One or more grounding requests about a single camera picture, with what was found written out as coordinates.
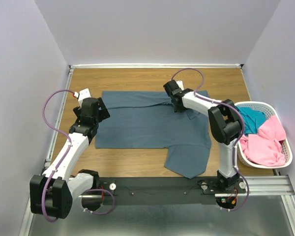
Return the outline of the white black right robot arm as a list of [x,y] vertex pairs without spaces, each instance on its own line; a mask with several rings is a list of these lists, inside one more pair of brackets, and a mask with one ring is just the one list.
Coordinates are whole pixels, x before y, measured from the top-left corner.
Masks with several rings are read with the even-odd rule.
[[219,143],[220,164],[216,187],[226,193],[240,180],[237,167],[237,143],[244,131],[244,121],[231,100],[214,100],[191,89],[166,89],[174,111],[192,109],[208,117],[213,138]]

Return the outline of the grey-blue t-shirt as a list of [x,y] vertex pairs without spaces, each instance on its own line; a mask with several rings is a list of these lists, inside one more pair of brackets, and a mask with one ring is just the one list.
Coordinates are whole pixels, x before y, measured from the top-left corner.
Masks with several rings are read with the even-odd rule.
[[104,91],[110,117],[102,121],[95,147],[168,150],[165,168],[186,178],[206,171],[211,149],[207,116],[175,112],[164,91]]

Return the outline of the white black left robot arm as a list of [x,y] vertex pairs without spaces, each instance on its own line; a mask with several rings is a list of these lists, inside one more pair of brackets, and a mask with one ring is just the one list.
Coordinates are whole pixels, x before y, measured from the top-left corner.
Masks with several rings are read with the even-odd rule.
[[98,124],[110,114],[100,97],[84,98],[73,111],[77,119],[54,163],[43,174],[34,175],[29,183],[31,212],[52,223],[65,219],[81,194],[104,192],[98,172],[83,169],[73,179],[70,174],[97,134]]

